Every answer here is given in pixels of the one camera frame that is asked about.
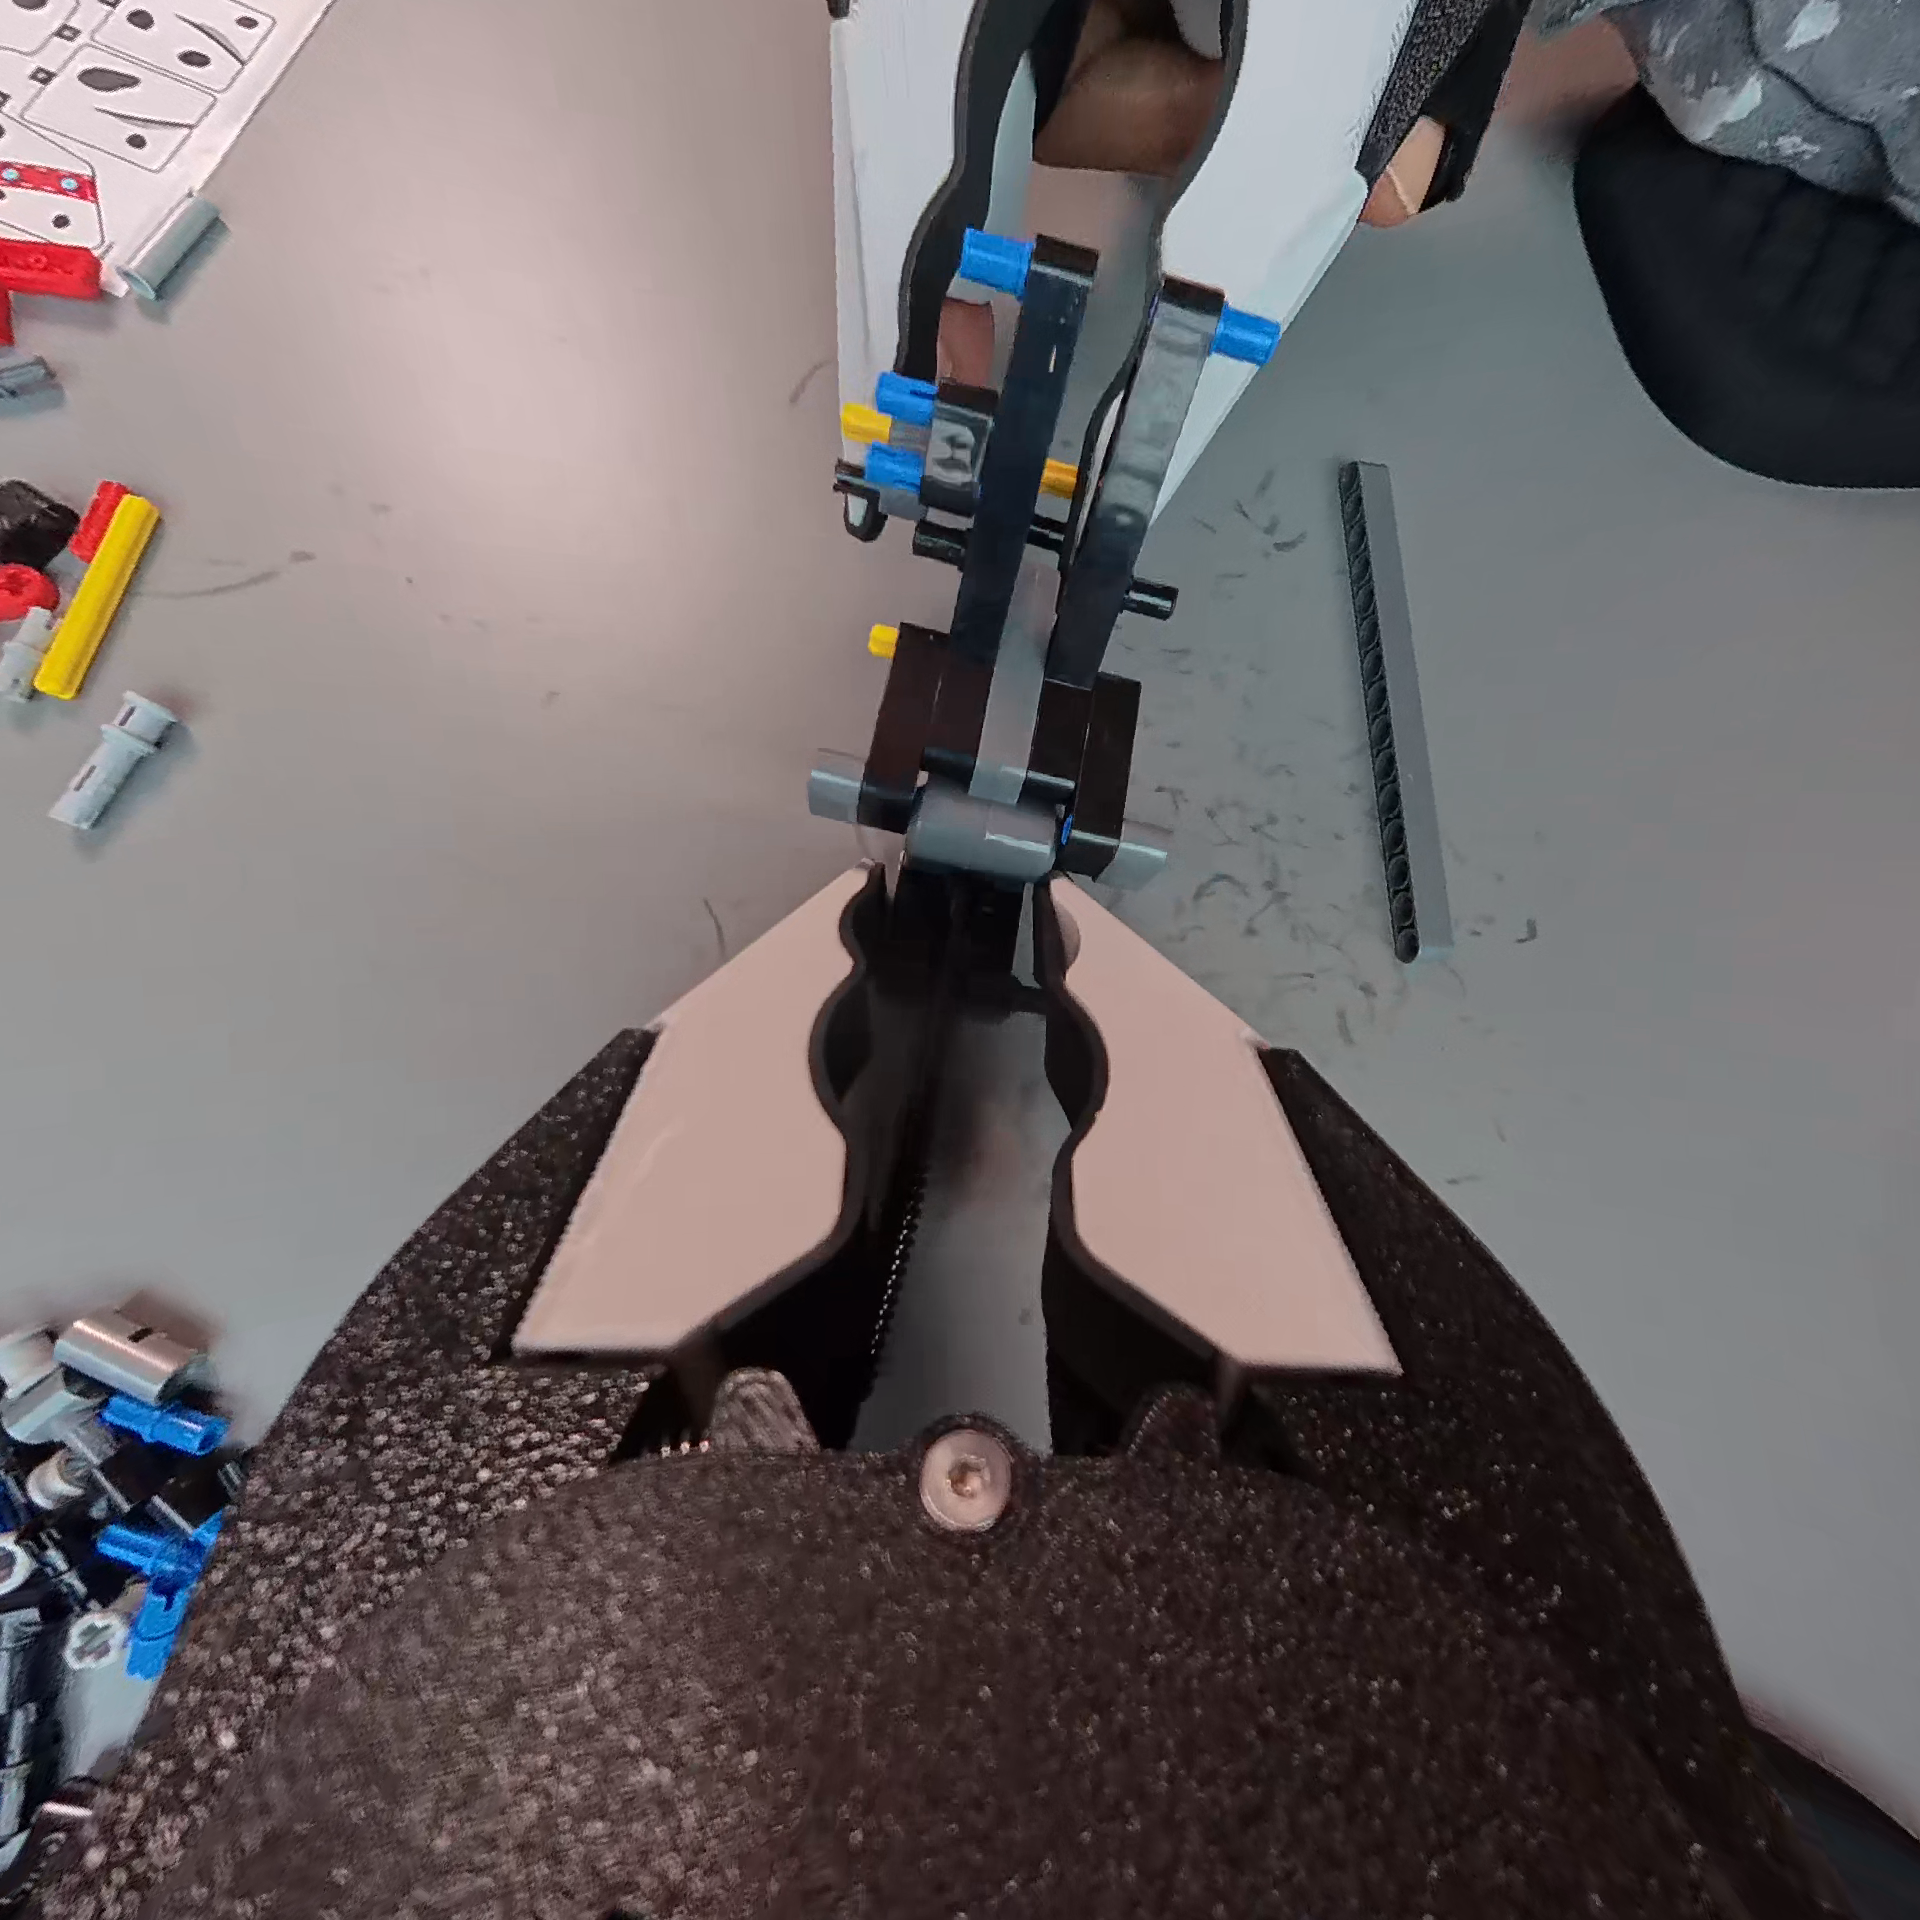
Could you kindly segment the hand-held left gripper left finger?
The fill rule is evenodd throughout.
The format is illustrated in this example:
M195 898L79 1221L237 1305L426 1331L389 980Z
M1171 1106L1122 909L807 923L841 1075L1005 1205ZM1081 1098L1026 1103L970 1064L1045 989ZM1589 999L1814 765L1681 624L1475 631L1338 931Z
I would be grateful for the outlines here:
M898 1057L889 920L853 866L641 1032L637 1077L511 1332L515 1360L662 1365L705 1427L767 1369L841 1450L872 1393Z

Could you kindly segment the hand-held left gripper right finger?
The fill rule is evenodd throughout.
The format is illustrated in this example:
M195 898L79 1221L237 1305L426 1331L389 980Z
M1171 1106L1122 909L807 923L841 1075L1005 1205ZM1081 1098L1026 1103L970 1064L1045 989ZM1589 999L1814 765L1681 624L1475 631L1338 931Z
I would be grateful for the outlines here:
M1237 1435L1266 1386L1399 1386L1256 1032L1067 879L1039 888L1039 995L1053 1450L1119 1450L1165 1389Z

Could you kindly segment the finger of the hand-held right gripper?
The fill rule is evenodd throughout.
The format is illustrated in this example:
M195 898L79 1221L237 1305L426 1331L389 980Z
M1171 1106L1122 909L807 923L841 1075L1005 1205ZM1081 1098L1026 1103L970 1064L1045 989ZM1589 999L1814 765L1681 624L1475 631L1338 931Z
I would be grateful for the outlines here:
M984 389L1011 300L957 280L963 228L1015 233L1033 164L1035 2L830 4L835 399L882 376Z
M1360 147L1411 2L1253 2L1206 151L1169 193L1158 269L1287 330L1350 239Z

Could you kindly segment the grey black toy brick assembly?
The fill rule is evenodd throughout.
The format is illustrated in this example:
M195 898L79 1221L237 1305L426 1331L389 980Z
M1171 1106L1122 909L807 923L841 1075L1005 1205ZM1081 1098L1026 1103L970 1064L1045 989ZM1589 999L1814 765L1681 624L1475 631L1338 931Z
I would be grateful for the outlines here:
M779 1367L831 1450L853 1442L879 1379L921 1228L935 1121L967 1034L1011 1013L1047 1023L1047 1071L1071 1123L1105 1085L1085 1015L1064 1011L1067 880L1133 882L1161 843L1123 819L1141 689L1103 671L1127 615L1174 593L1136 576L1174 452L1211 368L1263 368L1281 325L1216 288L1163 277L1088 428L1081 464L1049 459L1096 259L1055 239L967 228L957 275L1015 301L995 389L890 370L872 416L845 412L862 467L838 464L847 529L913 517L913 551L954 567L946 631L875 631L886 657L870 748L821 759L821 819L901 840L896 880L853 907L853 987L830 1002L831 1091L854 1093L850 1191L865 1210L826 1277L779 1324Z

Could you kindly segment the person's right forearm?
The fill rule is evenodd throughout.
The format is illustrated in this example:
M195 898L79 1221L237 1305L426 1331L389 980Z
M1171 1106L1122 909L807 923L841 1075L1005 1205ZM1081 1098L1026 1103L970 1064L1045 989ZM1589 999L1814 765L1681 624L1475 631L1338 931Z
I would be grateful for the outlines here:
M1918 217L1915 2L1594 2L1690 147Z

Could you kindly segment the person's right hand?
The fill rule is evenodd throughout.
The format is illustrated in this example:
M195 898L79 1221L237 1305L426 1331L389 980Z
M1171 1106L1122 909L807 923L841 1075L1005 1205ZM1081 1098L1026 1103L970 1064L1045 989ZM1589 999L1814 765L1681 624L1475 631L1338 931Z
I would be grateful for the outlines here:
M1169 179L1209 131L1224 79L1226 4L1057 4L1033 49L1035 157L1053 170ZM1584 128L1638 83L1603 18L1527 26L1496 109L1534 128ZM1374 228L1426 211L1362 211Z

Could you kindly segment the long grey toy beam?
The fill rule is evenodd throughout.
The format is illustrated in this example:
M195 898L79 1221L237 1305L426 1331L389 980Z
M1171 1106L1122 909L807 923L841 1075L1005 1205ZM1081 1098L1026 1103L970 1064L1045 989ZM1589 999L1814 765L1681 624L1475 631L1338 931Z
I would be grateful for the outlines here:
M1453 948L1453 921L1395 500L1383 464L1342 464L1334 491L1376 793L1386 939L1395 961L1411 967Z

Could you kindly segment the pile of blue black pins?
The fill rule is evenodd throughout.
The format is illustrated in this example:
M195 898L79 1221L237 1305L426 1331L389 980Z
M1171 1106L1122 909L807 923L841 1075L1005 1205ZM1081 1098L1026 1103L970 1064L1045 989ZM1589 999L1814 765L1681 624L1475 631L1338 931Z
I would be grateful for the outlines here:
M208 1332L134 1295L3 1321L1 1867L24 1899L130 1751L248 1451Z

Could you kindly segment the grey axle pin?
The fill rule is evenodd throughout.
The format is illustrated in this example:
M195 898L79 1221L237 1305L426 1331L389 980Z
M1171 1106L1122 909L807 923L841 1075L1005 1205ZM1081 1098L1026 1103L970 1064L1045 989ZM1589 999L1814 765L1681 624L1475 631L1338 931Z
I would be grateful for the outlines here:
M50 805L47 819L71 832L94 832L120 797L133 776L152 759L177 728L177 713L141 692L126 691L81 769Z

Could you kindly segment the sticker sheet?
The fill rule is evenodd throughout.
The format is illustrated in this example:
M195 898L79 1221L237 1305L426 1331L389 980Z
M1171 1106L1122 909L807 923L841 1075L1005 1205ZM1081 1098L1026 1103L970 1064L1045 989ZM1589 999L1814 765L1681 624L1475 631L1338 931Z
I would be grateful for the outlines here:
M1 240L114 261L210 177L327 2L3 2Z

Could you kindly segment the yellow toy axle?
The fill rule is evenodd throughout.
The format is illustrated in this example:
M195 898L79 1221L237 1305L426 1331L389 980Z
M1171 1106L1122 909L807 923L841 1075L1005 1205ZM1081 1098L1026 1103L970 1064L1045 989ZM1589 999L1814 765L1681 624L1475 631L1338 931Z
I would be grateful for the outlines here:
M157 529L160 509L152 500L138 495L123 495L117 500L79 586L40 655L32 681L39 698L63 704L79 698Z

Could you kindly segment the pile of red white pieces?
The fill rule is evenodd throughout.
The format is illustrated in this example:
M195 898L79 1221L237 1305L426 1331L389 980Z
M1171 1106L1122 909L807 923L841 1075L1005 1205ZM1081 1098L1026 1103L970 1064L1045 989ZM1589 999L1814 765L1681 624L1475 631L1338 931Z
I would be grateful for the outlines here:
M57 376L37 355L15 352L17 298L90 301L103 293L103 265L81 248L3 240L3 416L57 395ZM74 509L47 490L3 475L1 485L1 613L6 704L24 704L40 655L53 639L112 508L130 487L99 482L86 508Z

